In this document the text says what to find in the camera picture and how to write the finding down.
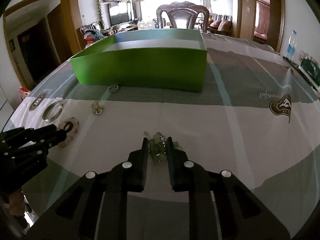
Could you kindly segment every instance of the green box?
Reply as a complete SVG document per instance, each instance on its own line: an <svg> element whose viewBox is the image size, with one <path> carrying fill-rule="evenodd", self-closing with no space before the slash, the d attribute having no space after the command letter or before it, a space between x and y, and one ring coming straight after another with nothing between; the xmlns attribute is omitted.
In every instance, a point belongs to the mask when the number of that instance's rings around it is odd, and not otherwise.
<svg viewBox="0 0 320 240"><path fill-rule="evenodd" d="M202 90L207 49L199 30L117 33L74 55L80 84Z"/></svg>

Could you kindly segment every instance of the metal bangle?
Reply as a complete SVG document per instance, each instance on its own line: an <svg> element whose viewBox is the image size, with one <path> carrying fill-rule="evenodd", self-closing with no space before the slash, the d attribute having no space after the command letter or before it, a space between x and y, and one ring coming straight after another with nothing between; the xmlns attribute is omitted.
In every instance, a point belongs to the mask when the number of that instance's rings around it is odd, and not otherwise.
<svg viewBox="0 0 320 240"><path fill-rule="evenodd" d="M111 86L108 87L108 90L109 90L109 92L110 92L111 94L116 93L116 92L118 91L118 89L119 89L119 86L118 86L118 85L111 85Z"/></svg>
<svg viewBox="0 0 320 240"><path fill-rule="evenodd" d="M50 118L47 118L47 115L49 113L49 111L55 106L55 105L60 105L60 109L59 109L59 112L57 112L53 117L50 117ZM49 105L45 111L43 112L42 114L42 119L45 121L45 122L53 122L54 120L56 120L59 115L61 114L62 112L62 109L63 109L63 103L61 101L56 101L54 103L52 103L51 105Z"/></svg>

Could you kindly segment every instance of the chair backrest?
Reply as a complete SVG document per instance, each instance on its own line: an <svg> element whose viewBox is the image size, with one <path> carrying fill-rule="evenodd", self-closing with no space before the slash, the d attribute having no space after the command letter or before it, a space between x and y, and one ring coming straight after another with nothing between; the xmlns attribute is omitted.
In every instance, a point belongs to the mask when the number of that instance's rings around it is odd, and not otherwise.
<svg viewBox="0 0 320 240"><path fill-rule="evenodd" d="M99 30L99 31L101 31L100 22L93 22L93 23L91 24L91 26L92 26L93 30Z"/></svg>
<svg viewBox="0 0 320 240"><path fill-rule="evenodd" d="M204 14L203 32L207 32L207 25L209 20L209 10L202 5L196 5L191 2L173 2L171 4L164 4L157 9L157 18L159 27L163 28L161 21L162 12L168 14L172 28L193 29L199 13Z"/></svg>
<svg viewBox="0 0 320 240"><path fill-rule="evenodd" d="M146 30L147 29L147 25L145 22L138 22L138 30Z"/></svg>
<svg viewBox="0 0 320 240"><path fill-rule="evenodd" d="M148 30L155 29L156 28L156 24L153 21L147 21L146 27L147 27Z"/></svg>
<svg viewBox="0 0 320 240"><path fill-rule="evenodd" d="M83 25L79 29L80 29L82 35L84 35L86 31L93 30L93 27L91 25Z"/></svg>

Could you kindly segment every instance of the doorway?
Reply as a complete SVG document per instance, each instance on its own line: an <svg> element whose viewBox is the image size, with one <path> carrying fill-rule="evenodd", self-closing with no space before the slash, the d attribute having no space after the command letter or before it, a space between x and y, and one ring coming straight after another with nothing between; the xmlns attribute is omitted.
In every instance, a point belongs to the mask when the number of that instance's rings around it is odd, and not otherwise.
<svg viewBox="0 0 320 240"><path fill-rule="evenodd" d="M66 30L64 28L61 5L59 4L48 15L48 23L52 35L54 45L56 47L61 63L71 58L72 52L67 39Z"/></svg>
<svg viewBox="0 0 320 240"><path fill-rule="evenodd" d="M17 38L24 61L37 85L59 66L49 40L45 19L19 34Z"/></svg>
<svg viewBox="0 0 320 240"><path fill-rule="evenodd" d="M257 0L254 41L277 50L281 25L281 0Z"/></svg>

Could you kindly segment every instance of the table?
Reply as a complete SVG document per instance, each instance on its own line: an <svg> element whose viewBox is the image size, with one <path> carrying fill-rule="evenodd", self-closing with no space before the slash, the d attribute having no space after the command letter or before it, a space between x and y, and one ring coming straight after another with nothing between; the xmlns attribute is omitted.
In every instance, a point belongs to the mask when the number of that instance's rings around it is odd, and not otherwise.
<svg viewBox="0 0 320 240"><path fill-rule="evenodd" d="M87 171L102 173L127 160L144 131L159 131L206 170L232 171L291 236L297 233L319 200L320 102L270 47L202 35L208 55L201 93L120 87L110 94L106 86L80 85L68 61L31 92L5 130L46 125L42 112L57 100L65 108L55 125L72 116L80 122L73 142L52 148L48 168L23 187L38 215ZM29 112L43 92L44 101ZM286 94L290 118L269 108ZM95 100L105 106L100 116L91 113ZM149 158L145 191L128 196L128 239L187 238L188 194L173 193L166 163Z"/></svg>
<svg viewBox="0 0 320 240"><path fill-rule="evenodd" d="M122 32L137 31L137 30L138 30L138 25L134 25L134 26L131 26L130 28L121 29L118 32L122 33Z"/></svg>

